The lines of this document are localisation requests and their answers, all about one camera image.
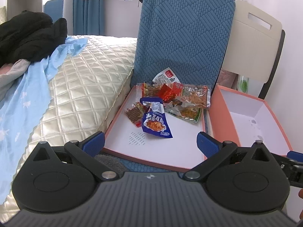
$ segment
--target blue curtain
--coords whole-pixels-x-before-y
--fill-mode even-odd
[[[104,35],[103,0],[73,0],[74,35]]]

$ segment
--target blue chair back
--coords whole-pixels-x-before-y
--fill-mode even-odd
[[[50,0],[44,5],[44,12],[48,14],[53,22],[63,18],[64,0]]]

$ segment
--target packet logo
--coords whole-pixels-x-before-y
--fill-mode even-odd
[[[166,71],[165,72],[165,75],[168,77],[168,78],[171,78],[173,76],[172,72],[170,70]]]
[[[161,135],[169,135],[168,132],[161,132]]]

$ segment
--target open gift box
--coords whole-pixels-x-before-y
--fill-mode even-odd
[[[265,100],[216,85],[211,97],[209,116],[213,137],[251,147],[262,140],[270,152],[286,155],[290,142]]]
[[[168,170],[186,172],[205,160],[197,135],[205,131],[203,113],[197,123],[165,113],[173,138],[161,138],[137,128],[125,115],[136,101],[136,86],[125,99],[105,134],[103,152]]]

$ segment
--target blue snack packet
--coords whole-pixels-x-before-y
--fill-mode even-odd
[[[140,99],[140,103],[150,106],[149,110],[143,115],[142,130],[159,137],[172,138],[165,118],[162,99],[159,97],[143,97]]]

